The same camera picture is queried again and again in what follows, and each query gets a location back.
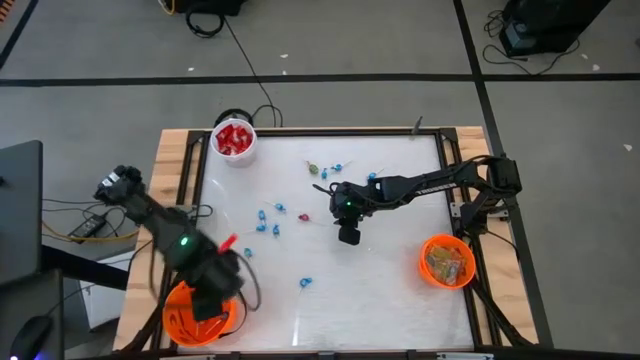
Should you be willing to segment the white box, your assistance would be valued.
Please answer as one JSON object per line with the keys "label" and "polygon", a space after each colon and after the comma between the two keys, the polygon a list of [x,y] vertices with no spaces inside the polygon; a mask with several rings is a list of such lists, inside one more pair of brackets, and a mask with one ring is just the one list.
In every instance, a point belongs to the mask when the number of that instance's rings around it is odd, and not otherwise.
{"label": "white box", "polygon": [[[109,258],[99,260],[119,270],[129,268],[134,251],[129,251]],[[91,331],[99,326],[117,319],[122,311],[125,291],[96,285],[85,281],[79,282],[82,288],[81,296],[87,314],[88,326]]]}

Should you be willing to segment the black floor box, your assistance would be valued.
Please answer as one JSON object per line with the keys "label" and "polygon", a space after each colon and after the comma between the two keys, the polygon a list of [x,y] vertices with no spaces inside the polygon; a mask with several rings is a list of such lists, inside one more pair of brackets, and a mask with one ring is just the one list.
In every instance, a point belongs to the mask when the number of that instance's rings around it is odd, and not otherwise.
{"label": "black floor box", "polygon": [[204,13],[237,16],[247,0],[164,0],[166,6],[177,13]]}

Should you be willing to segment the black metal beam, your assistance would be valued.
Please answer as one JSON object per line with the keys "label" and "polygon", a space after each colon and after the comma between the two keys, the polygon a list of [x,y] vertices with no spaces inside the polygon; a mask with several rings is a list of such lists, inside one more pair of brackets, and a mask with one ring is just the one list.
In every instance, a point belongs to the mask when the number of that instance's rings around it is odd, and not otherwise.
{"label": "black metal beam", "polygon": [[57,269],[64,277],[112,289],[123,291],[127,289],[129,273],[110,265],[88,260],[46,245],[41,246],[40,261],[42,271]]}

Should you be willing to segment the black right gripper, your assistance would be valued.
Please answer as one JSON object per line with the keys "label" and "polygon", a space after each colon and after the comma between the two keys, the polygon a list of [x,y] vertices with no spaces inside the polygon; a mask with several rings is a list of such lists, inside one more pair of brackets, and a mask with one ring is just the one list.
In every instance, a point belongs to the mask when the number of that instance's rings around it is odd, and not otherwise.
{"label": "black right gripper", "polygon": [[335,224],[356,223],[373,215],[373,205],[370,202],[372,192],[369,186],[350,182],[333,182],[329,189],[317,184],[312,186],[330,196],[329,210],[335,218]]}

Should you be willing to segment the dark grey monitor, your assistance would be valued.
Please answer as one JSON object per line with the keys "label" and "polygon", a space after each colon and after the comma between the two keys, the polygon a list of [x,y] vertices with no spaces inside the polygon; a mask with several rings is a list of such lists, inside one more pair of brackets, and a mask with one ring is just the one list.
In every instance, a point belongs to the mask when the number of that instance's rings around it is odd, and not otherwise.
{"label": "dark grey monitor", "polygon": [[0,149],[0,286],[39,271],[43,144]]}

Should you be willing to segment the clear plastic wrapper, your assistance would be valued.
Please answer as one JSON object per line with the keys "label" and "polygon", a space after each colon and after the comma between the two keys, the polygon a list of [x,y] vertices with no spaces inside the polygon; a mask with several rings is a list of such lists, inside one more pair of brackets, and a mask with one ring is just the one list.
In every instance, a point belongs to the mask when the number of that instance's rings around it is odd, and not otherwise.
{"label": "clear plastic wrapper", "polygon": [[209,186],[211,191],[210,204],[213,205],[220,214],[227,217],[231,209],[231,196],[227,187],[216,179],[211,179]]}

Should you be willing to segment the orange bucket with black handle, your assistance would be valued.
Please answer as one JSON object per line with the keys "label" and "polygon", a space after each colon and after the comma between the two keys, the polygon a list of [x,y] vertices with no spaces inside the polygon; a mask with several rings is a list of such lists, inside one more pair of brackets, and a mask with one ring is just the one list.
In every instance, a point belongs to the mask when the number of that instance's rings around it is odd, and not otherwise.
{"label": "orange bucket with black handle", "polygon": [[162,310],[162,324],[169,338],[183,347],[211,345],[237,332],[247,317],[247,306],[239,295],[223,303],[223,313],[207,320],[196,320],[191,295],[195,290],[185,281],[174,287]]}

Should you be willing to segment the orange ring pop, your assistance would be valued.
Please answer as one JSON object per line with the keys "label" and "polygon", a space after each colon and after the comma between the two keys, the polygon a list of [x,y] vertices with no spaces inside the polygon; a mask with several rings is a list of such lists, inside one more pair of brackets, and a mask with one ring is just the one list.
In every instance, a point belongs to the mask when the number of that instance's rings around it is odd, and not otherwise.
{"label": "orange ring pop", "polygon": [[461,262],[446,263],[442,270],[442,282],[448,286],[455,286],[464,270],[464,264]]}

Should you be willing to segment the black power adapter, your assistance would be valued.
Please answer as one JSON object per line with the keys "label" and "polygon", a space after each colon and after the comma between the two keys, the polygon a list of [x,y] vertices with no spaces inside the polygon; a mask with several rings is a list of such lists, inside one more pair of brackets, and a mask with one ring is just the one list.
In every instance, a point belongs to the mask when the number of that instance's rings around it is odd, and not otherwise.
{"label": "black power adapter", "polygon": [[72,230],[68,236],[71,238],[91,238],[106,224],[106,219],[102,215],[91,215],[83,223]]}

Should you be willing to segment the black equipment case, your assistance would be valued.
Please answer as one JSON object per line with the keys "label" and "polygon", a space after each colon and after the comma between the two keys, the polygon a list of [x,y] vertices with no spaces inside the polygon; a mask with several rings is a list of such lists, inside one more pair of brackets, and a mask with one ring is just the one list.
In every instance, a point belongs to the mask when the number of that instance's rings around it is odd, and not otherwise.
{"label": "black equipment case", "polygon": [[509,0],[499,40],[508,57],[563,53],[611,0]]}

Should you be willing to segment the white plastic bucket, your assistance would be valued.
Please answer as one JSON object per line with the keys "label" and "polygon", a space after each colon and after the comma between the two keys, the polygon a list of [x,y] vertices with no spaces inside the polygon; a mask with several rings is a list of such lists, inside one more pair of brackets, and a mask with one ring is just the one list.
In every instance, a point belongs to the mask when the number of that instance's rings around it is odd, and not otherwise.
{"label": "white plastic bucket", "polygon": [[[236,155],[236,156],[225,156],[222,155],[219,152],[219,146],[216,140],[216,135],[217,133],[224,128],[226,125],[230,125],[233,124],[234,126],[240,125],[240,126],[244,126],[245,128],[247,128],[248,130],[250,130],[253,133],[253,142],[251,144],[251,146],[244,151],[243,153]],[[213,151],[213,153],[222,159],[222,161],[224,163],[226,163],[228,166],[231,167],[247,167],[249,165],[251,165],[254,160],[256,159],[257,156],[257,143],[258,143],[258,136],[257,133],[254,129],[254,127],[246,120],[241,120],[239,118],[228,118],[226,120],[221,121],[218,125],[216,125],[212,131],[210,140],[209,140],[209,147],[211,148],[211,150]]]}

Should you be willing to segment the black computer mouse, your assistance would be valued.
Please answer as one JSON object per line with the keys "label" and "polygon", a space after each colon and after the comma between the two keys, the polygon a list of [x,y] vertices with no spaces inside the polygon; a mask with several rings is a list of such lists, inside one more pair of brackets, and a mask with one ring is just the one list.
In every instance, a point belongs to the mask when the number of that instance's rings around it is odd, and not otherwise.
{"label": "black computer mouse", "polygon": [[48,315],[27,320],[15,336],[9,350],[9,360],[37,360],[53,326]]}

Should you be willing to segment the orange plastic bucket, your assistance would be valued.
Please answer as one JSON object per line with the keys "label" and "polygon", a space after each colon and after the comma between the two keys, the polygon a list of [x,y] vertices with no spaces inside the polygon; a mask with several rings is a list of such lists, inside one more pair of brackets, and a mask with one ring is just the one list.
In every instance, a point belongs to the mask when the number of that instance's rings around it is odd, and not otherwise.
{"label": "orange plastic bucket", "polygon": [[[428,251],[433,246],[445,247],[449,250],[450,258],[444,264],[432,267],[426,262]],[[442,282],[442,270],[444,265],[449,262],[461,262],[464,264],[464,272],[458,278],[455,286],[448,286]],[[429,238],[421,247],[419,262],[419,272],[422,278],[431,285],[445,289],[459,289],[474,278],[476,272],[476,261],[470,247],[462,240],[448,234],[438,234]]]}

